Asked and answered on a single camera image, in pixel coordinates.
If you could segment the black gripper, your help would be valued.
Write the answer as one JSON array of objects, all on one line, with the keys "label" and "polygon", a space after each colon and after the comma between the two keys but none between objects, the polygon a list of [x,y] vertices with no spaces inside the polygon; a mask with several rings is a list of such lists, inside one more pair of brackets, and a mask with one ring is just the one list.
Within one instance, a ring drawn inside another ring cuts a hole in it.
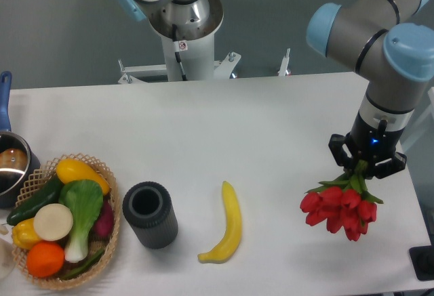
[{"label": "black gripper", "polygon": [[385,123],[372,127],[357,113],[349,135],[333,133],[328,147],[336,164],[345,172],[353,173],[355,158],[362,159],[368,161],[366,179],[383,179],[406,168],[407,156],[396,152],[401,135],[401,129],[388,131]]}]

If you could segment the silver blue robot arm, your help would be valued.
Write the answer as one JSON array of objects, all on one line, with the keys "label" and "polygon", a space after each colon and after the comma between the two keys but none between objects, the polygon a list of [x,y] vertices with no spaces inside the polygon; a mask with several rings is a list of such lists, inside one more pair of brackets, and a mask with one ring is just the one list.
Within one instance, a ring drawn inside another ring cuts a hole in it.
[{"label": "silver blue robot arm", "polygon": [[368,81],[352,129],[328,144],[347,173],[384,178],[406,167],[396,146],[433,78],[433,31],[410,18],[428,1],[327,3],[309,22],[308,45]]}]

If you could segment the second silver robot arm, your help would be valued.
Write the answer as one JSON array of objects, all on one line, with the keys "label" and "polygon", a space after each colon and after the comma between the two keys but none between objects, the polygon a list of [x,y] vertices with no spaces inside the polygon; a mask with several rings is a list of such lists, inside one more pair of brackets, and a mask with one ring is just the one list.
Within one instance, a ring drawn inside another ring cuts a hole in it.
[{"label": "second silver robot arm", "polygon": [[192,41],[214,34],[224,12],[220,0],[117,0],[137,22],[148,20],[154,31],[173,41]]}]

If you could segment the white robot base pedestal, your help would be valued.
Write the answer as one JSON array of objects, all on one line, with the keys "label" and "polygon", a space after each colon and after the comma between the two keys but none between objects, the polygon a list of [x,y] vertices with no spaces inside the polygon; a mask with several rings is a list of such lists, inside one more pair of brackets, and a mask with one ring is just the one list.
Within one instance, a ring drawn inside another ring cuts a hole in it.
[{"label": "white robot base pedestal", "polygon": [[165,62],[148,66],[124,66],[118,60],[120,84],[145,83],[151,77],[165,77],[167,81],[204,81],[235,79],[235,68],[241,54],[230,51],[222,60],[214,59],[214,36],[187,41],[162,38]]}]

